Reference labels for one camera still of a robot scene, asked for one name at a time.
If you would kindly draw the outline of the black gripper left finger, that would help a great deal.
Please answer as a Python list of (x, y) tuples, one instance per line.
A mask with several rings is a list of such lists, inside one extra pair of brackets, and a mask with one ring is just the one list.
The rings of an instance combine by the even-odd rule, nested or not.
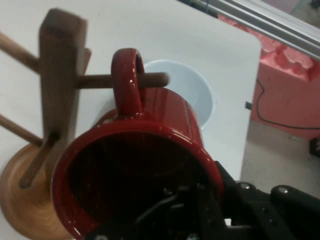
[(208, 185), (179, 186), (131, 221), (101, 224), (88, 240), (210, 240), (223, 237), (225, 222)]

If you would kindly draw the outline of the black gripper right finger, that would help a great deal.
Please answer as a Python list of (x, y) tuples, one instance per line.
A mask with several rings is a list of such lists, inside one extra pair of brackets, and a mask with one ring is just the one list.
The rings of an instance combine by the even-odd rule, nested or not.
[(231, 220), (230, 240), (318, 240), (320, 200), (289, 185), (269, 193), (253, 184), (235, 181), (216, 163), (224, 184), (222, 212)]

